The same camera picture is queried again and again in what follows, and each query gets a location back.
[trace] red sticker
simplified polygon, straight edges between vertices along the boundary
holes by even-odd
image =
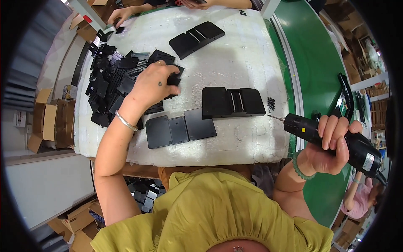
[[[91,22],[92,22],[91,18],[89,18],[87,15],[84,15],[84,16],[83,16],[83,19],[84,19],[85,21],[87,21],[88,23],[91,23]]]

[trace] wooden pallet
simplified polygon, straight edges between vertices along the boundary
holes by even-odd
[[[371,102],[372,130],[385,130],[386,108],[388,99]]]
[[[389,86],[387,86],[385,81],[383,81],[380,84],[368,87],[365,90],[370,97],[374,97],[389,93]]]

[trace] woman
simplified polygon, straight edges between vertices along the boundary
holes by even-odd
[[[220,5],[235,9],[250,9],[252,8],[252,2],[250,0],[205,0],[205,4],[199,4],[192,0],[144,0],[143,5],[130,6],[123,9],[114,10],[108,19],[108,24],[113,24],[115,19],[121,18],[116,24],[118,28],[123,22],[131,15],[144,11],[154,10],[164,4],[168,6],[184,5],[189,9],[206,10],[213,5]]]
[[[155,200],[153,213],[140,213],[121,172],[133,136],[131,125],[153,104],[180,93],[178,87],[166,85],[168,76],[178,72],[164,61],[151,64],[138,76],[119,108],[120,117],[102,138],[95,186],[106,227],[91,243],[95,251],[329,251],[333,232],[315,221],[302,189],[305,179],[317,172],[338,174],[347,163],[343,136],[348,130],[360,132],[362,126],[357,121],[349,126],[344,117],[322,116],[319,121],[322,147],[336,150],[336,156],[307,144],[278,175],[275,201],[252,185],[250,177],[204,168],[172,173],[169,189]]]
[[[372,206],[375,206],[374,210],[377,213],[382,201],[384,186],[381,183],[373,186],[371,178],[366,178],[365,184],[361,184],[359,181],[362,174],[358,171],[354,180],[350,182],[341,206],[341,211],[353,219],[363,217]]]

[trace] hand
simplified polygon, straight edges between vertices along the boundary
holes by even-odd
[[[198,4],[192,0],[181,0],[181,2],[183,3],[183,5],[185,5],[187,8],[193,10],[193,9],[199,9],[199,10],[207,10],[208,8],[210,8],[215,3],[215,0],[206,0],[206,4]]]
[[[163,60],[152,63],[139,74],[132,91],[126,97],[134,100],[145,112],[170,94],[181,92],[177,86],[166,84],[172,73],[179,73],[179,69],[174,65],[167,66]]]
[[[135,13],[135,7],[136,6],[130,6],[127,8],[114,10],[108,19],[108,24],[113,24],[115,19],[120,17],[120,21],[116,24],[116,28],[119,28],[119,26],[123,24],[126,19]]]
[[[362,133],[362,125],[359,121],[349,121],[345,117],[337,118],[332,115],[324,115],[319,120],[318,133],[322,137],[322,148],[308,143],[305,149],[299,154],[301,160],[307,166],[319,173],[339,174],[350,158],[344,135],[347,131],[351,133]],[[324,150],[336,150],[336,156],[332,156]]]

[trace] green jade bracelet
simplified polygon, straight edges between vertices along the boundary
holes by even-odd
[[[298,157],[298,155],[301,153],[301,151],[302,151],[302,150],[297,151],[296,153],[294,153],[294,156],[293,156],[293,165],[294,165],[295,172],[296,172],[296,173],[298,174],[298,176],[300,176],[302,179],[304,179],[304,180],[311,180],[311,179],[313,179],[313,178],[316,176],[317,173],[313,174],[312,176],[306,176],[306,175],[304,175],[304,174],[301,172],[301,170],[298,168],[298,165],[297,165],[297,157]]]

